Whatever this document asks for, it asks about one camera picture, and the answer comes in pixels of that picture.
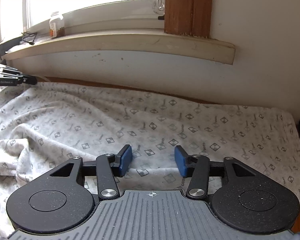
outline window frame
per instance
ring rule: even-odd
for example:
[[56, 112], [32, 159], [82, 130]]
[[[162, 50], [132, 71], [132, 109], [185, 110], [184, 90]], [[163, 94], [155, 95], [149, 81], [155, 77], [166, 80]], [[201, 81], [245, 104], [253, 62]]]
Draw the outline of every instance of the window frame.
[[[23, 31], [46, 36], [47, 19], [30, 27], [28, 0], [22, 0]], [[163, 29], [164, 21], [153, 11], [153, 0], [126, 0], [94, 5], [63, 14], [66, 34], [110, 29], [150, 28]]]

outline window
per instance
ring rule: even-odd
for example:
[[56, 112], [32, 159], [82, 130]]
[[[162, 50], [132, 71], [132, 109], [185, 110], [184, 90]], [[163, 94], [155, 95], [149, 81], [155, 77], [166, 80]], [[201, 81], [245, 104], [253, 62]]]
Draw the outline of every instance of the window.
[[0, 0], [0, 42], [22, 32], [49, 31], [52, 12], [60, 11], [67, 34], [120, 28], [163, 28], [153, 0]]

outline transparent jar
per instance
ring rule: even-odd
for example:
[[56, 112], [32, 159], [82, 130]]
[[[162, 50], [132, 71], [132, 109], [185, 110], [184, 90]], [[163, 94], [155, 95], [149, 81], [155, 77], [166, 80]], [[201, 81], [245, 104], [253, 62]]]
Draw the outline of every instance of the transparent jar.
[[57, 38], [65, 35], [65, 21], [59, 12], [53, 12], [49, 21], [50, 37]]

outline blue rubber pad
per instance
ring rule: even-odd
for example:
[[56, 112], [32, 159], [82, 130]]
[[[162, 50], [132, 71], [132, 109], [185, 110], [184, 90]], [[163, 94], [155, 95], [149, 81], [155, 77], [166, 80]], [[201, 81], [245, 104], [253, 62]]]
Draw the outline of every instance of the blue rubber pad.
[[124, 176], [128, 170], [128, 167], [132, 161], [132, 148], [129, 148], [124, 152], [120, 159], [119, 172], [121, 176]]
[[177, 147], [174, 148], [174, 159], [179, 169], [180, 175], [185, 177], [187, 175], [188, 168], [186, 167], [186, 158], [182, 156]]

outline gray ribbed plate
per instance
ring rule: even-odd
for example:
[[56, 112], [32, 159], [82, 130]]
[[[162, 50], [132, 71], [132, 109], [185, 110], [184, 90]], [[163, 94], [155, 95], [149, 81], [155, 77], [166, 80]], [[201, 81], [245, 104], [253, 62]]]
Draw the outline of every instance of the gray ribbed plate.
[[14, 232], [10, 240], [288, 240], [290, 231], [254, 236], [216, 219], [203, 201], [185, 198], [179, 190], [126, 190], [116, 200], [102, 201], [85, 223], [50, 236]]

